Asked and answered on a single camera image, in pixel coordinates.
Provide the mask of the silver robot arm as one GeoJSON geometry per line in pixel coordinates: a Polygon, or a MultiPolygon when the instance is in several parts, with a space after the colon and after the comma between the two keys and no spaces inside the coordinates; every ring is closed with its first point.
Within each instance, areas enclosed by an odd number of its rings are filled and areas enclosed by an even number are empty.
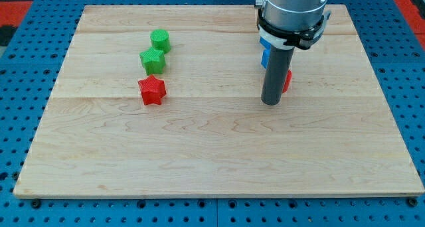
{"type": "Polygon", "coordinates": [[[305,31],[323,15],[327,0],[261,0],[258,22],[283,31],[305,31]]]}

